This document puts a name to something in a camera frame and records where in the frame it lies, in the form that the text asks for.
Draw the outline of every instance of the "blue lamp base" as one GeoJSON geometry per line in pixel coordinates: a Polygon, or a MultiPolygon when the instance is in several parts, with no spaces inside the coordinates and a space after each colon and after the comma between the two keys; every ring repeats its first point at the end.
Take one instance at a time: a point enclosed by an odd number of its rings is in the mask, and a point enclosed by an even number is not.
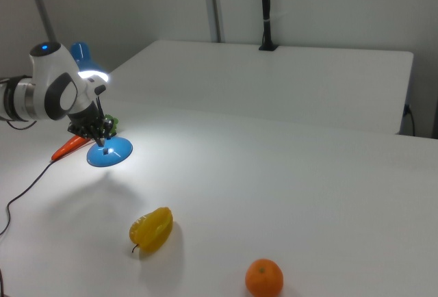
{"type": "Polygon", "coordinates": [[[87,153],[87,162],[94,167],[108,167],[122,162],[132,152],[132,144],[125,138],[114,136],[105,146],[93,145],[87,153]]]}

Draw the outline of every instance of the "black cable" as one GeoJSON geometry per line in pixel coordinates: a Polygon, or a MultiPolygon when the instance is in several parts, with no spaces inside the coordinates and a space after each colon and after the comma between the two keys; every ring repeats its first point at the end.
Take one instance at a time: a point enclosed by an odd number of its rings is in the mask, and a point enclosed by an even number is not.
{"type": "Polygon", "coordinates": [[[5,297],[5,293],[3,291],[3,277],[1,275],[1,270],[0,270],[0,297],[5,297]]]}
{"type": "Polygon", "coordinates": [[[413,120],[413,114],[411,108],[408,109],[408,114],[411,116],[411,121],[412,121],[412,136],[415,136],[415,121],[413,120]]]}
{"type": "Polygon", "coordinates": [[[24,131],[24,130],[29,129],[30,127],[32,127],[32,126],[34,126],[34,125],[36,124],[36,120],[35,120],[35,121],[34,121],[32,124],[30,124],[29,126],[26,126],[26,127],[23,127],[23,128],[18,128],[18,127],[13,126],[13,125],[10,123],[9,120],[7,120],[6,122],[7,122],[7,124],[8,124],[9,126],[11,126],[13,129],[16,129],[17,131],[24,131]]]}
{"type": "Polygon", "coordinates": [[[35,179],[35,181],[23,192],[21,192],[18,196],[16,196],[15,198],[13,198],[7,205],[6,205],[6,214],[8,215],[8,223],[6,224],[6,227],[4,228],[4,230],[2,230],[2,232],[0,232],[0,237],[6,232],[6,230],[8,229],[9,225],[11,224],[11,212],[9,210],[9,206],[11,205],[11,203],[13,203],[15,200],[21,198],[27,191],[29,191],[30,189],[32,189],[32,187],[35,185],[36,182],[39,181],[39,179],[43,176],[43,174],[46,172],[46,170],[49,169],[50,166],[52,166],[57,160],[50,162],[50,164],[47,165],[47,167],[41,172],[41,174],[35,179]]]}

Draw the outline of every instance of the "blue lamp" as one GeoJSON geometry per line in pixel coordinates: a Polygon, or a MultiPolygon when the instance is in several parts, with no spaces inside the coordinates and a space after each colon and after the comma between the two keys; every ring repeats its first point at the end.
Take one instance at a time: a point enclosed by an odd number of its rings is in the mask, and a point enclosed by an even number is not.
{"type": "MultiPolygon", "coordinates": [[[[83,79],[91,76],[99,76],[108,82],[108,75],[93,60],[90,49],[84,42],[76,42],[71,45],[70,53],[79,67],[79,76],[83,79]]],[[[114,136],[105,141],[105,146],[93,145],[87,153],[87,162],[95,167],[107,167],[122,162],[132,152],[132,144],[125,138],[114,136]]]]}

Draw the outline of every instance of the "cable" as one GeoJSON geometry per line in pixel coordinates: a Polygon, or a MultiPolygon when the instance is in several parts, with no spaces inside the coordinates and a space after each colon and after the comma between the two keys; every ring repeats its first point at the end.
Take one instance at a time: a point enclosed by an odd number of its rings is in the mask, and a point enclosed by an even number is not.
{"type": "Polygon", "coordinates": [[[6,122],[7,122],[7,124],[8,124],[9,126],[11,126],[13,129],[16,129],[17,131],[24,131],[24,130],[29,129],[30,127],[32,127],[32,126],[34,126],[34,125],[36,124],[36,120],[35,120],[35,121],[34,121],[32,124],[30,124],[29,126],[26,126],[26,127],[23,127],[23,128],[18,128],[18,127],[13,126],[13,125],[10,123],[9,120],[7,120],[6,122]]]}
{"type": "Polygon", "coordinates": [[[411,121],[412,121],[412,136],[415,136],[415,122],[413,120],[413,114],[411,108],[409,108],[408,113],[411,115],[411,121]]]}
{"type": "Polygon", "coordinates": [[[3,277],[1,275],[1,270],[0,270],[0,297],[5,297],[5,293],[3,291],[3,277]]]}
{"type": "Polygon", "coordinates": [[[409,104],[405,104],[403,108],[403,118],[407,115],[411,116],[411,122],[412,122],[412,136],[415,136],[415,121],[413,119],[413,114],[411,110],[411,106],[409,104]]]}
{"type": "Polygon", "coordinates": [[[4,228],[4,230],[2,230],[2,232],[0,232],[0,237],[6,232],[6,230],[8,229],[9,225],[11,224],[11,212],[9,210],[9,206],[11,205],[11,203],[13,203],[15,200],[21,198],[27,191],[29,191],[30,189],[32,189],[32,187],[35,185],[36,182],[39,181],[39,179],[43,176],[43,174],[49,169],[50,166],[52,166],[57,160],[50,162],[50,164],[47,165],[47,167],[41,172],[41,174],[35,179],[35,181],[23,192],[21,192],[18,196],[16,196],[15,198],[13,198],[7,205],[6,205],[6,214],[8,215],[8,223],[6,224],[6,227],[4,228]]]}

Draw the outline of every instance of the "black pole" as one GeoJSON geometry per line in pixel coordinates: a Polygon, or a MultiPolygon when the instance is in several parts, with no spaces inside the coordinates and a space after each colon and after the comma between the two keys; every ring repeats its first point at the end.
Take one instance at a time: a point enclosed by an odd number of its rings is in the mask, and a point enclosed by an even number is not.
{"type": "Polygon", "coordinates": [[[271,21],[269,16],[271,11],[271,0],[261,0],[261,4],[263,6],[263,40],[259,50],[274,51],[278,45],[274,45],[271,38],[271,21]]]}

